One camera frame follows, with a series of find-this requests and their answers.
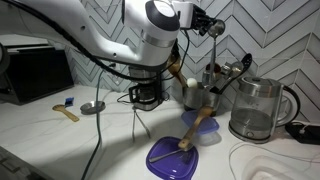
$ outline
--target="wooden utensil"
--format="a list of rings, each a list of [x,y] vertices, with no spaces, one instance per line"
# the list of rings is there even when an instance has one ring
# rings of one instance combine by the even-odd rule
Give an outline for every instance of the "wooden utensil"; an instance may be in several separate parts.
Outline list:
[[[75,116],[74,114],[72,114],[71,112],[67,111],[66,108],[64,107],[64,105],[62,105],[62,104],[58,104],[58,105],[53,106],[52,110],[62,112],[69,119],[71,119],[73,122],[79,121],[79,118],[77,116]]]
[[[168,68],[168,71],[175,77],[178,79],[178,81],[181,83],[181,86],[182,87],[187,87],[187,83],[186,83],[186,80],[184,79],[181,71],[179,71],[180,69],[180,56],[177,57],[176,59],[176,56],[174,55],[170,55],[169,57],[169,60],[167,62],[167,66],[170,66],[172,63],[172,66],[170,66]]]
[[[183,139],[179,142],[178,144],[179,148],[185,149],[188,146],[193,136],[193,133],[198,129],[198,126],[200,125],[200,122],[202,121],[202,119],[209,117],[212,111],[213,111],[212,107],[209,107],[209,106],[203,106],[199,110],[196,121],[193,123],[192,127],[184,135]]]

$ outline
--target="blue object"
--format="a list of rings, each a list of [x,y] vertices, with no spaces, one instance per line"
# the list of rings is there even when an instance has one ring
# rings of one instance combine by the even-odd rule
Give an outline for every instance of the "blue object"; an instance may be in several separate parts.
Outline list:
[[[198,117],[198,110],[192,110],[182,113],[181,119],[187,124],[188,127],[191,127],[194,121]],[[204,118],[198,127],[197,134],[203,135],[211,132],[215,132],[219,129],[219,124],[212,117]]]
[[[156,162],[149,162],[149,158],[180,149],[180,141],[181,139],[175,137],[163,137],[155,143],[146,159],[146,165],[153,174],[165,180],[191,180],[199,160],[195,147],[187,152],[181,151]]]
[[[66,102],[64,103],[64,107],[73,106],[74,97],[66,98]]]

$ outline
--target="electric kettle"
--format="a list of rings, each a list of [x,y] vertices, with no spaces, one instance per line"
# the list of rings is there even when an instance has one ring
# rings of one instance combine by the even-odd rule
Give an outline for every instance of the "electric kettle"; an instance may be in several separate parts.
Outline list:
[[[253,143],[269,141],[275,127],[295,119],[300,111],[300,99],[288,86],[272,79],[243,77],[231,112],[230,132],[237,138]],[[290,104],[287,114],[280,118],[282,97]]]

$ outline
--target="metal lid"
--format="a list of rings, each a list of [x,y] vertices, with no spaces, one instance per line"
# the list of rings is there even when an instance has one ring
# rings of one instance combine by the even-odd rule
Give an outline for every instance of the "metal lid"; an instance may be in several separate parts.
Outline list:
[[[272,79],[259,77],[243,77],[239,79],[239,91],[256,97],[278,97],[282,92],[282,84]]]

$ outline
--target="white cable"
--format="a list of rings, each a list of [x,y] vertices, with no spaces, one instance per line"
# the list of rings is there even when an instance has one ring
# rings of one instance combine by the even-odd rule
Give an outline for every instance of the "white cable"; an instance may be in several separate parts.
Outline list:
[[[313,156],[313,158],[305,158],[305,157],[298,157],[298,156],[289,156],[289,155],[285,155],[285,154],[274,152],[274,151],[269,150],[269,149],[264,148],[264,147],[260,147],[260,146],[257,146],[257,145],[240,142],[240,143],[237,143],[234,146],[232,146],[230,151],[229,151],[229,168],[230,168],[232,176],[233,176],[233,178],[235,180],[237,180],[237,178],[236,178],[236,175],[234,173],[234,170],[233,170],[233,167],[232,167],[232,164],[231,164],[231,156],[236,150],[238,150],[238,149],[240,149],[241,147],[244,147],[244,146],[255,147],[255,148],[262,149],[262,150],[265,150],[267,152],[270,152],[272,154],[276,154],[276,155],[279,155],[279,156],[282,156],[282,157],[286,157],[286,158],[290,158],[290,159],[294,159],[294,160],[298,160],[298,161],[303,161],[303,162],[309,162],[310,163],[309,167],[306,168],[305,170],[301,171],[301,172],[307,171],[311,167],[311,164],[313,164],[313,163],[317,163],[317,164],[319,163],[320,164],[320,161],[314,161],[315,159],[319,159],[320,158],[320,157],[316,158],[317,156],[320,155],[320,152],[318,154],[316,154],[315,156]]]

